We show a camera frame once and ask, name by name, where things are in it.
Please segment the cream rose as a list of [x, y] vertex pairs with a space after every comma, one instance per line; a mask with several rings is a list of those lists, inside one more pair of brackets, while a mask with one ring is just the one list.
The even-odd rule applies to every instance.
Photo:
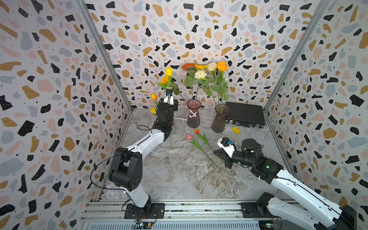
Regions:
[[215, 81], [214, 78], [208, 77], [208, 74], [205, 70], [197, 70], [194, 79], [196, 79], [198, 86], [206, 93], [207, 96], [212, 98], [214, 105], [216, 105], [214, 93], [211, 89], [211, 84], [213, 84]]
[[220, 104], [220, 98], [219, 98], [219, 86], [217, 81], [217, 63], [213, 62], [208, 64], [208, 72], [211, 75], [211, 82], [214, 84], [212, 87], [213, 91], [217, 92], [217, 104]]

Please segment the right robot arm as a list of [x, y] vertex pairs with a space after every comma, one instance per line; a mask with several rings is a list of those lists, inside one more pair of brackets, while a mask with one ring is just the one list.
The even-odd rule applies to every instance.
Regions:
[[234, 164], [247, 168], [255, 177], [285, 192], [302, 206], [298, 208], [264, 192], [256, 201], [260, 215], [269, 212], [306, 230], [357, 229], [355, 209], [340, 206], [307, 187], [282, 165], [265, 157], [261, 144], [254, 139], [243, 140], [241, 151], [228, 138], [220, 138], [217, 145], [219, 150], [213, 153], [224, 161], [226, 168], [231, 169]]

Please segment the orange rose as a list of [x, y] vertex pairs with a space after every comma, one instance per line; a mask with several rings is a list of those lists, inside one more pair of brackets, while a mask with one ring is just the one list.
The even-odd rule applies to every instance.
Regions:
[[221, 91], [222, 91], [222, 80], [223, 80], [223, 74], [226, 72], [226, 70], [229, 68], [226, 62], [219, 62], [217, 64], [217, 81], [218, 81], [218, 87], [219, 87], [219, 98], [221, 99], [221, 104], [223, 104], [225, 101], [228, 100], [229, 96], [227, 93], [228, 98], [226, 100], [222, 99]]

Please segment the yellow sunflower small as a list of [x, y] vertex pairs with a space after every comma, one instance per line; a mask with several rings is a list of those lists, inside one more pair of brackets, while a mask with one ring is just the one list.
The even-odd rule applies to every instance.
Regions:
[[167, 84], [169, 83], [169, 80], [171, 80], [171, 82], [170, 82], [170, 87], [172, 87], [172, 89], [173, 89], [173, 93], [175, 94], [175, 95], [179, 95], [180, 97], [181, 97], [181, 99], [183, 100], [183, 101], [185, 101], [186, 102], [186, 99], [184, 99], [184, 97], [181, 95], [181, 93], [180, 93], [180, 90], [179, 90], [179, 87], [178, 87], [178, 85], [175, 83], [175, 82], [173, 82], [173, 80], [172, 80], [172, 77], [170, 77], [170, 76], [168, 76], [168, 75], [165, 75], [163, 78], [162, 78], [162, 80], [161, 80], [161, 82], [158, 84], [163, 90], [166, 90], [166, 88], [167, 88]]

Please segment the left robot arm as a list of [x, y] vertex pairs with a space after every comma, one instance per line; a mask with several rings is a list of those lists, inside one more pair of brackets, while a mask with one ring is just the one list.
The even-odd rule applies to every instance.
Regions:
[[159, 101], [156, 109], [157, 119], [149, 128], [149, 133], [127, 148], [117, 148], [114, 153], [108, 179], [126, 192], [136, 208], [145, 209], [150, 206], [150, 197], [140, 184], [143, 176], [143, 160], [170, 136], [174, 112], [177, 110], [176, 99], [172, 104]]

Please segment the yellow sunflower large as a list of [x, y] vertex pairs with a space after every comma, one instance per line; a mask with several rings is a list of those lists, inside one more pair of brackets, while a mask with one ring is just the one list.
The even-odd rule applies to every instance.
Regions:
[[205, 71], [208, 68], [207, 65], [195, 65], [195, 69], [197, 71], [201, 70], [201, 71]]

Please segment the white rose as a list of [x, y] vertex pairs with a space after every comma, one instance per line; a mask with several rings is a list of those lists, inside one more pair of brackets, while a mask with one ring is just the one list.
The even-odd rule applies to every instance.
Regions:
[[226, 100], [228, 98], [227, 93], [228, 93], [228, 83], [229, 83], [229, 75], [227, 73], [223, 74], [223, 80], [222, 80], [222, 91], [221, 91], [221, 96], [223, 100]]

